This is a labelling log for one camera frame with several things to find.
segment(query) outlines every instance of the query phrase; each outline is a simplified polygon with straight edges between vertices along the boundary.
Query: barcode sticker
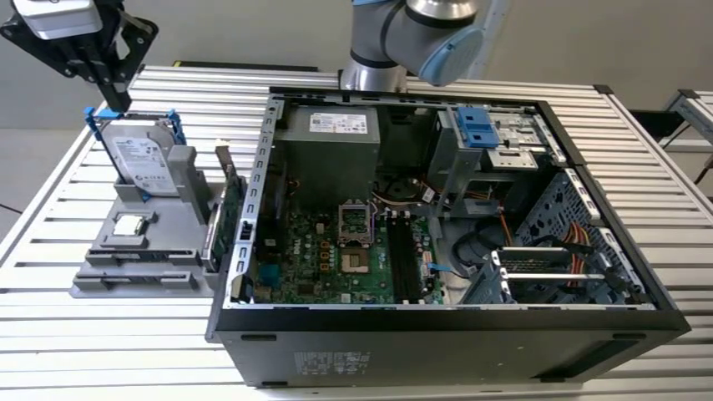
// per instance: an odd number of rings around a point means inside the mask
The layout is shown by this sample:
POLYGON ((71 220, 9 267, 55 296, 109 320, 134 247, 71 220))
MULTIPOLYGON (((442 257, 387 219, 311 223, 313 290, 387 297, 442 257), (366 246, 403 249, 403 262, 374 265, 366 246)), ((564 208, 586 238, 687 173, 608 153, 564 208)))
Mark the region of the barcode sticker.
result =
POLYGON ((367 134, 366 116, 363 114, 313 113, 309 116, 309 131, 333 134, 367 134))
POLYGON ((434 195, 435 195, 435 191, 431 190, 430 188, 424 188, 424 192, 423 192, 423 196, 422 196, 423 202, 424 203, 431 203, 434 195))

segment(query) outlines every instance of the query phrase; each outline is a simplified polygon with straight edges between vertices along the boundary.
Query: green circuit board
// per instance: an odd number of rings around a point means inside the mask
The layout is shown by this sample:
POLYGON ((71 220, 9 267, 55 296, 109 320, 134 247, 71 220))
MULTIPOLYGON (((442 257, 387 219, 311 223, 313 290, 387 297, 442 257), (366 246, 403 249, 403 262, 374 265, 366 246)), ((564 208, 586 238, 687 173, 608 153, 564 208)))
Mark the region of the green circuit board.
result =
MULTIPOLYGON (((363 231, 363 217, 345 221, 350 232, 363 231)), ((337 214, 289 214, 285 250, 279 263, 278 284, 266 287, 259 283, 255 288, 258 302, 285 304, 390 304, 392 303, 392 284, 388 265, 387 235, 384 219, 374 217, 372 242, 367 248, 357 244, 341 247, 337 243, 337 214), (367 271, 343 272, 342 258, 364 256, 367 271)), ((411 224, 414 240, 427 236, 424 221, 411 224)), ((422 251, 432 255, 432 244, 422 251)), ((412 250, 420 266, 422 253, 412 250)), ((438 280, 434 289, 423 297, 426 303, 442 303, 438 280)))

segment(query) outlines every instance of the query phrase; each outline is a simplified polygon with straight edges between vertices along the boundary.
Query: circuit chip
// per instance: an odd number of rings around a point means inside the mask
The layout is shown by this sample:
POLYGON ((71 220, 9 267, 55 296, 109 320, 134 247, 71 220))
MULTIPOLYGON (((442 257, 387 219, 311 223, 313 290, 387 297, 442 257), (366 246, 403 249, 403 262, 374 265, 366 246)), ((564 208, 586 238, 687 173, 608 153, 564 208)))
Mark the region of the circuit chip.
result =
POLYGON ((363 248, 343 248, 339 267, 343 273, 367 273, 368 254, 366 250, 363 248))
POLYGON ((297 294, 298 295, 314 295, 314 284, 310 284, 310 283, 297 284, 297 294))

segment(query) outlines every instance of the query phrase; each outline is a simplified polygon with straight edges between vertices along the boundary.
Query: motherboard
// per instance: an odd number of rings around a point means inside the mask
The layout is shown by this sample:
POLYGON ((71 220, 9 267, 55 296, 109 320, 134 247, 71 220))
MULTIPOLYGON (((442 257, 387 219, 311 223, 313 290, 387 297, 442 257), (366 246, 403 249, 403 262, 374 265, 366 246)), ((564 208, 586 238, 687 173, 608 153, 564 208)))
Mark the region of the motherboard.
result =
POLYGON ((282 304, 391 304, 402 303, 402 283, 415 284, 410 299, 415 303, 443 303, 440 284, 428 269, 434 263, 431 238, 423 218, 400 218, 407 226, 410 249, 398 250, 411 261, 408 271, 394 271, 394 250, 387 213, 368 206, 359 216, 349 212, 289 212, 283 253, 279 261, 258 267, 254 301, 282 304), (359 241, 345 241, 351 235, 359 241))

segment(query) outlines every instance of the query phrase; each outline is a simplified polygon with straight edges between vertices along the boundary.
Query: metal frame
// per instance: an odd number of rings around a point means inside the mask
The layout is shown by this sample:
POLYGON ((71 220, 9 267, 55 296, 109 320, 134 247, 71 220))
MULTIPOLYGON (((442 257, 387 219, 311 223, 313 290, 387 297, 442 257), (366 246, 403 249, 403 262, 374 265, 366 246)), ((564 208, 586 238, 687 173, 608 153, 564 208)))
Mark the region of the metal frame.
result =
MULTIPOLYGON (((211 180, 222 176, 214 156, 207 156, 213 139, 229 140, 238 173, 245 175, 254 160, 267 86, 286 85, 334 88, 335 76, 146 67, 131 86, 131 106, 134 111, 175 108, 187 143, 198 148, 197 165, 211 180)), ((687 180, 668 173, 668 158, 648 152, 651 145, 628 122, 627 111, 608 103, 614 96, 587 85, 458 81, 432 88, 415 79, 407 85, 411 93, 547 101, 692 332, 582 385, 483 383, 255 392, 242 385, 221 347, 203 342, 209 299, 95 302, 63 293, 114 197, 109 160, 83 131, 0 246, 0 288, 7 289, 0 293, 0 358, 10 367, 0 372, 0 388, 15 388, 9 398, 249 399, 258 393, 263 398, 488 399, 491 391, 503 391, 498 397, 508 399, 710 398, 713 221, 682 185, 687 180)))

